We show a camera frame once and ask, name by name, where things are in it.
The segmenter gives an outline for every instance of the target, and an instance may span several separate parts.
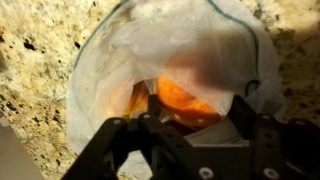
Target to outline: plastic bag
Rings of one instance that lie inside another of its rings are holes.
[[[181,54],[203,58],[172,60]],[[234,142],[239,136],[226,117],[234,94],[257,112],[281,119],[278,66],[268,35],[238,2],[122,1],[76,58],[68,86],[68,142],[80,153],[106,119],[123,115],[136,83],[145,80],[154,93],[160,74],[224,118],[186,136],[192,144]]]

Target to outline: countertop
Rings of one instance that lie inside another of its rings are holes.
[[[239,1],[280,56],[284,121],[320,125],[320,2]],[[60,179],[76,158],[65,136],[67,81],[80,46],[118,2],[0,1],[0,111],[46,179]]]

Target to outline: clear plastic bag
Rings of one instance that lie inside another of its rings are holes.
[[[122,1],[76,58],[67,97],[68,142],[80,153],[106,119],[123,115],[136,83],[147,81],[154,93],[160,74],[224,119],[186,136],[192,144],[233,142],[239,136],[226,115],[234,94],[281,119],[278,66],[263,27],[236,1]]]

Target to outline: speckled granite surface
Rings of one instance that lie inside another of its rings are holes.
[[[320,125],[320,2],[238,1],[261,20],[281,57],[284,120]],[[65,139],[68,76],[79,47],[117,2],[0,1],[0,111],[46,179],[60,179],[76,158]]]

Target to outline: granite countertop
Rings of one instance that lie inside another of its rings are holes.
[[[279,53],[284,121],[320,125],[320,2],[239,1],[263,23]],[[79,47],[118,2],[0,2],[0,111],[46,179],[60,179],[76,158],[65,137],[68,77]]]

